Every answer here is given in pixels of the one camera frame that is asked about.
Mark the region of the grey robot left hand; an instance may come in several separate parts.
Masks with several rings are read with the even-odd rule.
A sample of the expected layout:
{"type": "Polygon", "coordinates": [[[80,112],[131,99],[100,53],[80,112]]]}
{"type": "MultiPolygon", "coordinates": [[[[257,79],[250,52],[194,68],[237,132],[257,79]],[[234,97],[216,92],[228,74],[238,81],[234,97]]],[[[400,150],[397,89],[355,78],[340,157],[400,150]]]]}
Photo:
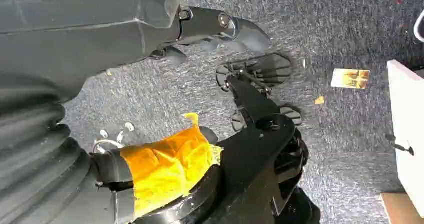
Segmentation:
{"type": "Polygon", "coordinates": [[[176,46],[221,42],[262,52],[268,35],[181,0],[0,0],[0,221],[124,224],[132,174],[118,149],[86,152],[62,123],[92,76],[146,59],[180,63],[176,46]]]}

